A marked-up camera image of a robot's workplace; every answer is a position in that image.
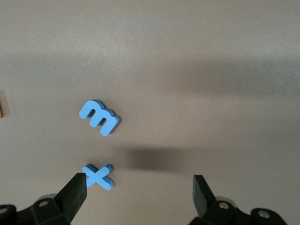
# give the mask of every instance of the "table surface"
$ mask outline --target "table surface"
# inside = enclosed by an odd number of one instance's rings
[[[186,225],[194,174],[299,224],[299,0],[3,0],[0,49],[1,204],[110,163],[73,225]],[[121,118],[106,137],[91,99]]]

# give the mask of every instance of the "metal bolt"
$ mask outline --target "metal bolt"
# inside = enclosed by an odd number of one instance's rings
[[[219,204],[219,206],[220,206],[220,208],[222,208],[222,209],[224,209],[224,210],[229,209],[229,205],[228,205],[227,203],[225,203],[225,202],[221,202],[221,203]]]
[[[40,204],[39,204],[39,207],[43,207],[43,206],[45,206],[45,205],[47,205],[48,204],[48,201],[42,201]]]
[[[6,213],[7,211],[8,211],[7,207],[3,208],[3,209],[0,209],[0,214]]]
[[[264,211],[264,210],[259,210],[259,211],[258,211],[258,214],[259,214],[262,218],[265,218],[265,219],[269,219],[269,218],[270,218],[269,213],[267,213],[267,212]]]

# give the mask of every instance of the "black mechanical part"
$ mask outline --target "black mechanical part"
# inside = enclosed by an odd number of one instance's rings
[[[201,175],[194,175],[193,200],[198,217],[189,225],[287,225],[274,211],[257,208],[248,215],[229,202],[217,201]]]
[[[86,175],[77,173],[54,199],[38,200],[19,212],[14,205],[0,205],[0,225],[70,225],[86,196]]]

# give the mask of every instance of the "blue letter x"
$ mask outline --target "blue letter x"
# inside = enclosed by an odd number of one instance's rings
[[[90,187],[97,183],[105,190],[110,190],[113,186],[113,181],[107,177],[112,170],[112,165],[106,164],[101,169],[97,169],[92,164],[87,164],[82,171],[88,176],[86,179],[86,186]]]

